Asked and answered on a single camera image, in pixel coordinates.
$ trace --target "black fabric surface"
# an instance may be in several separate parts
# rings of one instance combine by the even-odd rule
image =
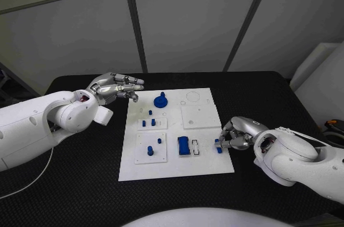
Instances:
[[[244,116],[269,128],[283,126],[325,140],[274,72],[132,76],[145,80],[145,90],[208,87],[223,125],[233,116]],[[94,77],[58,77],[47,93],[83,89]],[[54,148],[37,182],[0,200],[0,226],[120,226],[155,212],[185,207],[235,209],[293,223],[341,207],[302,184],[283,187],[271,181],[253,164],[251,148],[228,150],[234,173],[117,182],[128,100],[116,99],[106,108],[115,113],[107,126],[93,122],[70,136]],[[0,195],[31,182],[48,154],[0,172]]]

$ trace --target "white platform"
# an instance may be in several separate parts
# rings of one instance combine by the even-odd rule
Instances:
[[[224,149],[218,154],[212,145],[220,134],[220,121],[210,89],[162,91],[168,105],[161,109],[153,106],[153,98],[159,96],[161,91],[140,91],[138,92],[139,101],[129,102],[117,181],[234,172],[227,150]],[[142,125],[139,125],[142,120],[149,126],[152,118],[155,120],[166,119],[166,129],[142,130]],[[187,120],[185,128],[187,125],[192,125],[192,129],[184,129],[182,119]],[[142,142],[138,135],[146,135],[146,133],[155,134],[151,134],[152,138],[143,138]],[[156,156],[155,158],[152,155],[155,159],[151,159],[146,155],[145,145],[152,146],[155,154],[155,151],[159,150],[155,135],[162,133],[165,133],[166,157],[161,160],[162,157]],[[188,137],[189,155],[178,155],[176,138],[179,136]],[[191,140],[197,140],[198,155],[192,154]]]

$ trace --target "robotic hand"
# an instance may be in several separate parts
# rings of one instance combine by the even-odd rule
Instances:
[[[90,122],[106,125],[112,111],[102,105],[116,97],[138,101],[143,81],[106,73],[84,90],[61,91],[0,109],[0,171],[31,160]],[[54,123],[50,128],[47,120]]]
[[[234,116],[214,146],[246,150],[253,145],[253,163],[273,181],[287,187],[300,182],[322,197],[344,204],[344,149],[320,141],[323,146],[313,148],[294,134],[318,141],[283,127],[269,130],[251,119]]]

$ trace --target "robotic arm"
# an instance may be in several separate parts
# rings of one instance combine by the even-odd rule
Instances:
[[[283,127],[269,130],[258,122],[235,116],[214,146],[246,150],[253,145],[254,164],[273,181],[287,187],[300,182],[322,197],[344,204],[344,149],[323,142],[313,148],[294,134],[315,140]]]
[[[106,125],[112,111],[102,105],[116,97],[138,101],[143,81],[106,73],[84,90],[61,91],[0,109],[0,171],[22,164],[64,138],[83,131],[90,122]],[[54,123],[50,128],[47,120]]]

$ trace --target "silver robotic hand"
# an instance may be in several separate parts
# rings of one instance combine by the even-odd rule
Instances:
[[[299,136],[318,141],[287,128],[269,130],[251,119],[234,116],[214,146],[246,150],[253,145],[253,162],[273,181],[287,187],[300,182],[322,197],[344,204],[344,149],[320,141],[323,146],[313,148]]]
[[[106,73],[84,90],[60,91],[0,109],[0,171],[31,160],[90,122],[106,125],[112,111],[102,107],[116,97],[138,101],[143,81]]]

